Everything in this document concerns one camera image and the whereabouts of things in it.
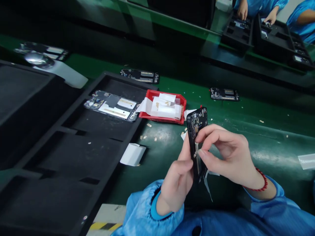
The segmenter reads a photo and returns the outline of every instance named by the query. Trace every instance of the green table surface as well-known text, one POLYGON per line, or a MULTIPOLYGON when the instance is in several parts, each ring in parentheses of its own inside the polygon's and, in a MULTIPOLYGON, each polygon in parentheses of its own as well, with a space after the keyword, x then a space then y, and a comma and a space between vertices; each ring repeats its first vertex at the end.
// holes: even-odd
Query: green table surface
MULTIPOLYGON (((102 71, 119 73, 123 65, 73 54, 67 64, 79 73, 96 78, 102 71)), ((314 170, 303 170, 298 155, 315 153, 314 116, 271 104, 247 99, 240 102, 221 102, 210 99, 209 88, 187 82, 160 77, 160 91, 179 93, 187 99, 186 109, 208 109, 208 123, 223 126, 229 131, 243 134, 249 142, 254 164, 266 175, 274 178, 303 210, 315 214, 312 195, 314 170)), ((177 159, 186 127, 148 121, 134 142, 147 147, 140 166, 118 167, 113 187, 104 200, 111 204, 126 204, 132 192, 141 191, 151 182, 163 179, 171 163, 177 159), (140 140, 140 135, 147 136, 140 140)), ((242 188, 223 176, 209 176, 213 198, 210 200, 203 183, 194 185, 186 199, 186 206, 198 208, 233 208, 239 206, 242 188)))

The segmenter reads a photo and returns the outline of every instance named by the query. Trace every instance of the bracelet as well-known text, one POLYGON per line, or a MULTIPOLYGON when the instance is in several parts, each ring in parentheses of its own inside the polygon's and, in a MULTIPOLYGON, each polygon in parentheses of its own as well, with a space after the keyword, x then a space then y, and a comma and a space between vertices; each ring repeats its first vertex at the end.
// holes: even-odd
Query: bracelet
POLYGON ((252 191, 258 191, 258 192, 265 191, 265 190, 267 189, 267 186, 268 186, 267 178, 266 178, 266 176, 265 176, 257 167, 255 167, 255 168, 256 168, 256 170, 262 175, 262 177, 263 177, 263 179, 264 179, 264 181, 265 181, 265 185, 264 185, 261 189, 252 189, 252 188, 247 188, 247 187, 245 187, 245 186, 243 186, 243 187, 245 187, 245 188, 247 188, 247 189, 249 189, 249 190, 252 190, 252 191))

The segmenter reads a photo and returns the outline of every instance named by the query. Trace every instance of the white label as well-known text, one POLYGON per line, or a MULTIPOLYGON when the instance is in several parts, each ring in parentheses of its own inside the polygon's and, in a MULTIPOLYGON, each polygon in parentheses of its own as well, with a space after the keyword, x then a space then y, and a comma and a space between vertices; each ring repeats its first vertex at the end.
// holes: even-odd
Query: white label
POLYGON ((64 50, 60 48, 49 47, 46 49, 46 51, 61 54, 64 50))
POLYGON ((262 34, 264 34, 266 37, 268 37, 267 32, 262 31, 262 34))
POLYGON ((54 60, 56 60, 59 57, 57 55, 53 55, 53 54, 49 54, 49 53, 45 53, 45 52, 44 52, 44 55, 46 55, 46 56, 48 56, 48 57, 50 57, 51 59, 54 59, 54 60))
POLYGON ((302 58, 298 56, 294 56, 296 61, 302 62, 302 58))

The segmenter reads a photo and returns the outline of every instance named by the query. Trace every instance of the cuff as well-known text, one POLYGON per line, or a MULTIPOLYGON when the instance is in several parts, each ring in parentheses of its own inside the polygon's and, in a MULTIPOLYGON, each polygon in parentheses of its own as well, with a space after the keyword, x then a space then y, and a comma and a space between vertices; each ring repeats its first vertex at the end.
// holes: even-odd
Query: cuff
MULTIPOLYGON (((276 194, 276 196, 275 196, 273 199, 275 199, 276 197, 283 197, 283 196, 284 196, 284 190, 283 190, 283 188, 282 188, 274 179, 270 178, 269 176, 266 175, 266 178, 269 179, 269 180, 276 186, 277 194, 276 194)), ((247 192, 247 194, 250 196, 250 198, 251 198, 251 200, 252 200, 253 202, 268 202, 268 201, 273 200, 273 199, 270 199, 270 200, 267 200, 267 201, 259 200, 259 199, 257 199, 257 198, 252 197, 252 196, 248 193, 248 191, 246 190, 246 188, 244 188, 244 190, 247 192)))
POLYGON ((158 201, 158 197, 161 194, 161 190, 158 192, 158 194, 154 197, 152 205, 151 205, 151 216, 154 220, 163 220, 166 217, 168 217, 169 215, 171 215, 173 212, 168 213, 167 215, 161 216, 158 214, 157 212, 157 201, 158 201))

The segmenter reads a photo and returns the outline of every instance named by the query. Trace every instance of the red plastic bin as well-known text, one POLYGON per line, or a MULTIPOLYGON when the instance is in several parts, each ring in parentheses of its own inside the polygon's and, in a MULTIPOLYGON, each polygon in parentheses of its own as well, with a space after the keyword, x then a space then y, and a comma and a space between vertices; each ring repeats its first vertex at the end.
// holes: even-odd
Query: red plastic bin
MULTIPOLYGON (((155 90, 148 89, 147 94, 145 95, 145 97, 147 97, 148 99, 153 101, 153 97, 158 97, 160 95, 160 93, 166 93, 166 92, 161 92, 161 91, 155 91, 155 90)), ((176 95, 176 98, 180 99, 180 104, 183 106, 183 111, 182 111, 180 120, 176 120, 174 118, 150 116, 148 113, 146 113, 144 111, 140 112, 139 117, 145 118, 145 119, 148 119, 148 120, 152 120, 152 121, 158 121, 158 122, 169 122, 169 123, 176 123, 176 124, 180 124, 180 125, 184 124, 184 111, 186 110, 187 100, 181 94, 176 94, 176 93, 167 93, 167 94, 174 94, 174 95, 176 95)))

